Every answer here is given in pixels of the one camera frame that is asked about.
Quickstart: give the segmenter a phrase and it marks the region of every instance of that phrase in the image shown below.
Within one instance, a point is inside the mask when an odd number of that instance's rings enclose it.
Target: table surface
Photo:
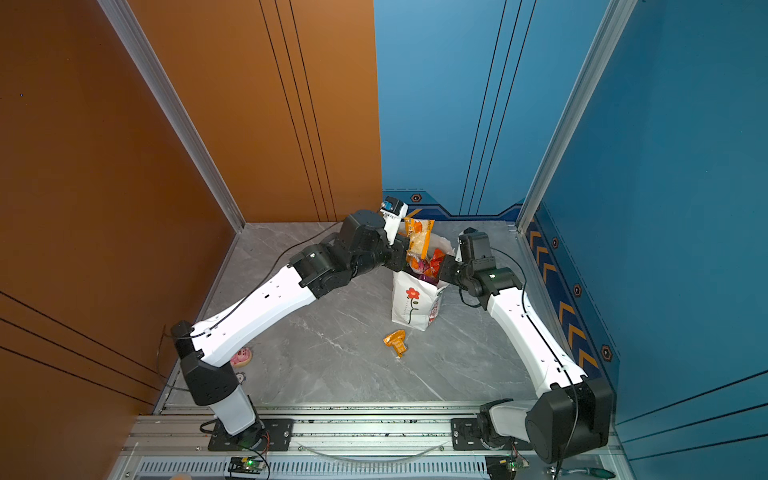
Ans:
[[[328,225],[246,225],[206,317],[248,293],[282,250]],[[456,248],[457,236],[466,227],[485,231],[492,246],[518,259],[529,279],[538,278],[533,265],[529,272],[528,263],[522,261],[529,253],[522,251],[505,222],[436,222],[433,232]],[[497,263],[519,273],[506,257],[498,256]],[[527,291],[537,311],[551,309],[542,291]],[[247,344],[253,359],[236,371],[245,373],[243,388],[255,405],[536,398],[528,372],[502,328],[483,309],[463,305],[457,287],[446,289],[440,313],[425,332],[393,323],[391,318],[392,271],[380,267],[271,326]],[[406,330],[409,350],[398,359],[382,339],[401,328]],[[175,385],[184,387],[184,379],[179,376]],[[189,393],[174,390],[165,405],[192,406],[194,402]]]

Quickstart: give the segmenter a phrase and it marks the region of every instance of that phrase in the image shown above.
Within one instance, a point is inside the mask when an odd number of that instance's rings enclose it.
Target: orange wall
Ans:
[[[96,1],[6,0],[0,43],[2,476],[96,480],[233,231]]]
[[[130,0],[247,221],[381,201],[373,0]]]

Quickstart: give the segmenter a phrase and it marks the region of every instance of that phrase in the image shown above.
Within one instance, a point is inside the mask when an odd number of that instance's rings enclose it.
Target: silver vertical beam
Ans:
[[[128,50],[128,54],[133,58],[141,76],[147,82],[157,103],[160,104],[232,228],[238,233],[241,232],[245,227],[243,214],[235,203],[227,184],[224,183],[213,158],[210,157],[203,139],[197,133],[174,86],[165,74],[160,60],[141,30],[127,0],[98,0],[98,3],[123,42],[123,46]]]
[[[573,137],[590,98],[592,98],[594,88],[597,87],[603,70],[605,70],[605,65],[614,53],[621,32],[624,31],[636,3],[637,0],[611,0],[611,3],[608,4],[598,33],[594,36],[592,46],[589,48],[581,71],[576,78],[576,83],[571,90],[571,96],[568,97],[558,126],[552,134],[544,158],[541,159],[541,164],[538,166],[528,195],[525,196],[518,221],[515,222],[518,232],[525,233],[541,199],[544,198],[544,193],[547,191],[552,176],[554,176],[554,171],[558,169],[560,159],[563,158],[565,149]]]

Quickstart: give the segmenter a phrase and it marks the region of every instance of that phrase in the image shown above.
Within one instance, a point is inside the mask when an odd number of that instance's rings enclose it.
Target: white paper bag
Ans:
[[[432,234],[427,250],[429,258],[432,258],[435,248],[439,248],[446,255],[453,255],[451,243],[439,235]],[[426,330],[437,317],[442,292],[447,286],[446,282],[438,282],[435,286],[405,272],[395,272],[392,321],[417,330]]]

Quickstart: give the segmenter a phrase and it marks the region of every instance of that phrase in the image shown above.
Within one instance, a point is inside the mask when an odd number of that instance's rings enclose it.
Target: black line on wall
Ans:
[[[751,410],[761,409],[764,406],[768,406],[768,403],[761,403],[760,405],[755,405],[755,406],[747,407],[745,409],[736,410],[735,412],[728,412],[728,413],[724,413],[722,415],[717,415],[717,416],[714,416],[714,417],[710,417],[708,419],[698,420],[696,422],[691,422],[691,423],[686,423],[685,425],[680,425],[679,427],[673,427],[671,429],[662,430],[661,432],[649,433],[648,435],[643,435],[643,436],[637,437],[635,439],[623,440],[621,443],[629,443],[629,442],[634,442],[635,440],[647,439],[648,437],[652,437],[654,435],[660,435],[662,433],[672,432],[673,430],[684,429],[686,427],[690,427],[690,426],[693,426],[693,425],[698,425],[700,423],[706,423],[706,422],[711,422],[712,420],[724,419],[725,417],[730,417],[731,415],[738,415],[739,413],[744,413],[744,412],[749,412]]]
[[[323,159],[323,169],[326,172],[326,183],[328,183],[328,195],[331,198],[331,208],[333,208],[333,219],[335,221],[339,221],[339,214],[336,213],[336,204],[333,202],[333,189],[331,188],[331,180],[328,178],[328,167],[326,165],[326,155],[325,155],[325,152],[323,151],[323,140],[320,138],[320,129],[317,125],[317,114],[315,113],[315,102],[312,100],[312,89],[310,88],[310,78],[306,74],[306,65],[304,64],[304,53],[301,51],[301,41],[299,40],[299,29],[296,27],[296,16],[293,14],[293,1],[289,0],[288,5],[290,5],[290,15],[293,18],[293,30],[296,32],[296,43],[299,45],[299,56],[301,57],[301,66],[304,69],[304,79],[306,80],[306,91],[310,94],[310,107],[312,108],[312,116],[315,119],[315,131],[317,132],[317,143],[320,145],[320,158]]]
[[[155,372],[153,369],[149,368],[148,366],[144,366],[144,365],[140,364],[139,362],[137,362],[136,360],[132,359],[131,357],[125,356],[122,353],[118,352],[117,350],[112,349],[112,348],[106,346],[105,344],[103,344],[103,343],[101,343],[101,342],[99,342],[97,340],[92,339],[90,336],[85,335],[84,333],[77,331],[76,329],[70,327],[69,325],[66,325],[65,323],[59,322],[58,320],[56,320],[52,316],[46,315],[45,313],[43,313],[40,310],[34,308],[33,306],[30,306],[27,303],[24,303],[21,300],[15,298],[13,296],[8,295],[5,292],[0,291],[0,295],[3,295],[5,297],[9,298],[10,300],[13,300],[14,302],[18,303],[19,305],[27,307],[28,309],[30,309],[31,311],[37,313],[38,315],[44,316],[45,318],[51,320],[53,323],[57,323],[58,325],[63,326],[65,329],[70,330],[71,332],[77,333],[79,336],[81,336],[81,337],[83,337],[85,339],[89,339],[90,341],[92,341],[96,345],[104,347],[105,349],[109,350],[110,352],[114,353],[115,355],[119,355],[119,356],[123,357],[124,359],[128,360],[129,362],[135,363],[136,365],[140,366],[143,369],[149,370],[150,372],[154,373],[155,375],[159,375],[159,373]]]
[[[16,352],[15,350],[11,350],[11,349],[9,349],[9,348],[7,348],[7,347],[4,347],[4,346],[2,346],[2,345],[0,345],[0,349],[3,349],[3,350],[5,350],[6,352],[10,352],[10,353],[13,353],[14,355],[18,355],[18,356],[20,356],[20,357],[26,358],[27,360],[31,360],[32,362],[36,362],[36,363],[39,363],[39,364],[41,364],[41,365],[45,365],[45,366],[47,366],[47,367],[49,367],[49,368],[52,368],[52,369],[54,369],[54,370],[57,370],[57,371],[59,371],[59,372],[61,372],[61,373],[66,373],[67,375],[73,376],[73,377],[75,377],[75,378],[78,378],[78,379],[80,379],[80,380],[84,380],[84,381],[86,381],[86,382],[88,382],[88,383],[92,383],[92,384],[94,384],[94,385],[100,386],[100,387],[102,387],[102,388],[105,388],[105,389],[107,389],[107,390],[110,390],[110,391],[112,391],[112,392],[115,392],[115,393],[119,393],[120,395],[123,395],[123,396],[127,396],[129,399],[138,400],[139,402],[142,402],[142,403],[146,403],[146,404],[147,404],[147,405],[149,405],[149,406],[154,406],[154,404],[153,404],[153,403],[149,403],[149,402],[148,402],[148,401],[146,401],[146,400],[142,400],[142,399],[140,399],[140,398],[138,398],[138,397],[134,397],[133,395],[128,395],[127,393],[125,393],[125,392],[121,392],[120,390],[116,390],[116,389],[113,389],[113,388],[111,388],[111,387],[108,387],[108,386],[106,386],[106,385],[102,385],[102,384],[101,384],[101,383],[99,383],[99,382],[94,382],[93,380],[89,380],[89,379],[86,379],[85,377],[83,377],[83,376],[79,376],[79,375],[78,375],[78,374],[76,374],[76,373],[72,373],[72,372],[68,372],[67,370],[64,370],[64,369],[60,369],[60,368],[58,368],[57,366],[53,366],[53,365],[51,365],[50,363],[46,363],[46,362],[43,362],[43,361],[41,361],[41,360],[38,360],[38,359],[33,359],[33,358],[32,358],[32,357],[30,357],[30,356],[26,356],[26,355],[25,355],[25,354],[23,354],[23,353],[19,353],[19,352]]]
[[[485,193],[485,184],[488,183],[488,174],[491,173],[491,164],[493,164],[493,156],[496,153],[496,145],[498,145],[498,138],[502,134],[502,127],[504,127],[504,117],[507,115],[507,107],[509,106],[509,98],[512,95],[512,87],[515,86],[515,79],[518,77],[518,69],[520,68],[520,59],[523,57],[523,50],[525,49],[525,40],[528,38],[528,30],[531,29],[531,20],[533,20],[533,13],[536,11],[536,2],[538,0],[534,0],[533,2],[533,8],[531,9],[531,17],[528,19],[528,27],[525,29],[525,36],[523,37],[523,45],[520,47],[520,55],[518,55],[518,64],[515,66],[515,74],[512,75],[512,83],[509,85],[509,93],[507,94],[507,103],[504,105],[504,113],[502,114],[502,122],[498,126],[498,132],[496,133],[496,142],[493,144],[493,151],[491,152],[491,159],[488,161],[488,169],[485,171],[485,180],[483,180],[482,183],[482,191],[480,192],[480,198],[478,200],[478,207],[477,210],[475,210],[475,215],[480,211],[480,203],[482,202],[482,196]]]
[[[688,449],[672,450],[671,452],[654,453],[653,455],[645,455],[644,457],[629,458],[630,462],[634,460],[644,460],[646,458],[661,457],[662,455],[671,455],[673,453],[689,452],[691,450],[708,449],[709,447],[717,447],[718,445],[728,445],[729,443],[745,442],[747,440],[761,439],[768,437],[768,433],[761,433],[760,435],[752,435],[751,437],[742,437],[741,439],[726,440],[725,442],[709,443],[707,445],[699,445],[697,447],[689,447]]]
[[[685,403],[685,402],[687,402],[689,400],[693,400],[693,399],[697,399],[697,398],[699,398],[701,396],[709,395],[710,393],[716,392],[717,390],[722,390],[722,389],[728,388],[730,386],[734,386],[737,383],[746,382],[747,380],[751,380],[751,379],[756,378],[758,376],[765,375],[766,373],[768,373],[768,370],[763,370],[762,372],[758,372],[758,373],[755,373],[755,374],[750,375],[750,376],[745,376],[742,379],[738,379],[738,380],[736,380],[734,382],[731,382],[731,383],[726,383],[725,385],[719,386],[719,387],[717,387],[715,389],[707,390],[706,392],[699,393],[698,395],[690,396],[687,399],[678,400],[677,402],[670,403],[669,405],[660,407],[660,408],[655,409],[655,410],[651,410],[650,412],[645,412],[645,413],[643,413],[641,415],[632,417],[631,419],[622,420],[621,422],[617,423],[616,425],[621,425],[622,423],[627,423],[627,422],[631,422],[632,420],[637,420],[640,417],[645,417],[646,415],[650,415],[651,413],[660,412],[661,410],[668,409],[668,408],[670,408],[672,406],[675,406],[675,405],[680,405],[681,403]]]
[[[123,372],[121,372],[121,371],[119,371],[119,370],[113,369],[113,368],[112,368],[112,367],[110,367],[110,366],[106,366],[104,363],[101,363],[101,362],[99,362],[98,360],[94,360],[94,359],[92,359],[92,358],[91,358],[91,357],[89,357],[89,356],[85,356],[85,355],[83,355],[82,353],[79,353],[79,352],[75,352],[73,349],[67,348],[67,347],[63,346],[62,344],[60,344],[60,343],[54,342],[54,341],[53,341],[53,340],[51,340],[51,339],[47,339],[47,338],[45,338],[45,337],[44,337],[44,336],[42,336],[42,335],[38,335],[37,333],[35,333],[35,332],[32,332],[31,330],[27,330],[27,329],[26,329],[26,328],[24,328],[23,326],[19,326],[19,325],[16,325],[15,323],[13,323],[13,322],[12,322],[12,321],[10,321],[10,320],[7,320],[7,319],[4,319],[4,318],[0,317],[0,321],[2,321],[2,322],[5,322],[5,323],[7,323],[8,325],[14,326],[14,327],[16,327],[17,329],[20,329],[20,330],[21,330],[21,331],[23,331],[23,332],[29,333],[30,335],[36,336],[36,337],[38,337],[39,339],[41,339],[41,340],[44,340],[44,341],[46,341],[46,342],[48,342],[48,343],[52,343],[52,344],[56,345],[57,347],[59,347],[59,348],[61,348],[61,349],[67,350],[67,351],[68,351],[68,352],[70,352],[70,353],[74,353],[75,355],[77,355],[77,356],[80,356],[80,357],[82,357],[82,358],[84,358],[84,359],[86,359],[86,360],[88,360],[88,361],[90,361],[90,362],[93,362],[93,363],[95,363],[96,365],[99,365],[99,366],[103,366],[105,369],[107,369],[107,370],[111,370],[112,372],[115,372],[115,373],[117,373],[118,375],[122,375],[122,376],[124,376],[124,377],[126,377],[126,378],[129,378],[129,379],[133,380],[134,382],[139,382],[141,385],[146,385],[146,386],[148,386],[149,388],[151,388],[151,389],[153,389],[153,390],[157,390],[158,392],[161,392],[161,391],[162,391],[162,390],[160,390],[159,388],[157,388],[157,387],[155,387],[155,386],[152,386],[152,385],[150,385],[149,383],[145,383],[145,382],[142,382],[142,381],[141,381],[141,380],[139,380],[139,379],[135,379],[134,377],[132,377],[132,376],[130,376],[130,375],[128,375],[128,374],[126,374],[126,373],[123,373]]]
[[[301,142],[299,142],[299,131],[296,129],[296,122],[293,121],[293,112],[290,110],[290,103],[288,102],[288,92],[286,91],[285,82],[283,82],[283,74],[280,72],[280,64],[277,62],[277,53],[275,53],[275,44],[272,43],[272,34],[270,34],[270,26],[266,23],[266,15],[264,14],[264,6],[259,0],[259,8],[261,8],[261,16],[264,19],[264,28],[266,28],[266,36],[270,39],[270,47],[272,47],[272,55],[275,58],[275,65],[277,66],[277,74],[280,76],[280,84],[283,86],[283,95],[286,98],[286,106],[288,107],[288,114],[290,115],[290,123],[293,125],[293,133],[296,135],[296,144],[299,146],[299,153],[301,154],[301,161],[304,163],[304,173],[306,174],[306,182],[310,186],[310,193],[312,194],[312,202],[315,204],[315,212],[317,213],[317,221],[320,219],[320,210],[317,207],[317,200],[315,199],[315,191],[312,189],[312,181],[310,180],[310,171],[306,169],[306,159],[304,158],[304,151],[301,149]]]
[[[504,23],[504,12],[507,9],[507,0],[504,0],[502,8],[502,19],[498,21],[498,32],[496,33],[496,43],[493,45],[493,55],[491,56],[491,66],[488,67],[488,80],[485,81],[485,93],[482,95],[482,105],[480,106],[480,116],[478,117],[478,127],[475,130],[475,140],[472,142],[472,153],[469,154],[469,166],[467,167],[467,177],[464,179],[464,192],[462,193],[462,202],[458,206],[458,213],[461,214],[464,208],[464,196],[467,194],[467,184],[469,183],[469,173],[472,171],[472,157],[475,156],[475,145],[478,143],[478,134],[480,133],[480,120],[482,120],[482,111],[485,109],[485,98],[488,96],[488,85],[491,83],[491,72],[493,71],[493,61],[496,59],[496,48],[498,47],[498,37],[502,34],[502,23]]]
[[[522,7],[522,5],[523,5],[523,1],[520,0],[520,4],[518,5],[518,14],[515,16],[515,24],[512,26],[512,35],[509,37],[509,46],[507,47],[507,57],[504,59],[504,67],[502,68],[502,78],[498,81],[498,89],[496,90],[496,99],[493,101],[493,110],[491,111],[491,121],[488,123],[488,132],[485,133],[485,143],[483,144],[482,153],[480,154],[480,164],[478,165],[478,173],[475,175],[475,186],[472,188],[472,196],[469,199],[469,207],[467,210],[467,214],[469,214],[470,210],[472,210],[472,201],[475,199],[475,192],[477,191],[477,188],[478,188],[480,170],[482,170],[482,158],[485,156],[485,149],[488,146],[488,137],[491,136],[491,127],[493,127],[493,117],[496,114],[496,104],[498,103],[498,94],[502,91],[502,84],[504,83],[504,73],[507,70],[507,62],[509,61],[509,51],[512,49],[512,40],[515,39],[515,31],[518,28],[518,19],[520,18],[520,8]]]
[[[328,207],[326,206],[326,195],[323,193],[323,184],[320,183],[320,173],[317,170],[317,160],[315,160],[315,149],[312,148],[312,139],[310,138],[310,129],[306,126],[306,115],[304,114],[304,106],[301,105],[301,93],[299,93],[299,84],[296,82],[296,73],[293,71],[293,62],[290,59],[290,50],[288,49],[288,40],[286,39],[286,31],[283,29],[283,20],[280,17],[280,8],[277,6],[277,0],[275,0],[275,10],[277,10],[277,21],[280,23],[280,31],[283,33],[283,43],[286,46],[286,55],[288,55],[288,66],[290,67],[290,74],[293,77],[293,86],[296,89],[296,99],[299,101],[299,111],[301,111],[301,119],[304,122],[304,132],[306,133],[306,142],[310,145],[310,155],[312,155],[312,165],[315,166],[315,177],[317,177],[317,186],[320,188],[320,200],[323,201],[323,209],[326,212],[326,219],[330,220],[331,216],[328,214]]]

